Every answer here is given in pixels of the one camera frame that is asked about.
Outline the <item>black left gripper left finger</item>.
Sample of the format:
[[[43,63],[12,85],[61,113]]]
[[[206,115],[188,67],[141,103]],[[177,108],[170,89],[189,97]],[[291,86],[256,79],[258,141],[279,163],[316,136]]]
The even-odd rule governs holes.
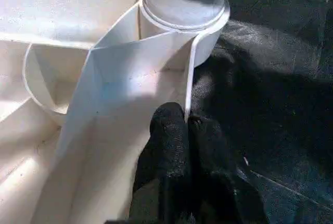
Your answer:
[[[154,112],[133,184],[132,223],[188,223],[192,220],[188,129],[178,103]]]

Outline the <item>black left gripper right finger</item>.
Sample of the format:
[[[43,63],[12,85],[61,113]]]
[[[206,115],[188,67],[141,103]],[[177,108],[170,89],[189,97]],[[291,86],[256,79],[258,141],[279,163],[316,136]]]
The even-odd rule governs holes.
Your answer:
[[[244,160],[237,160],[219,123],[188,118],[193,175],[201,223],[268,223]]]

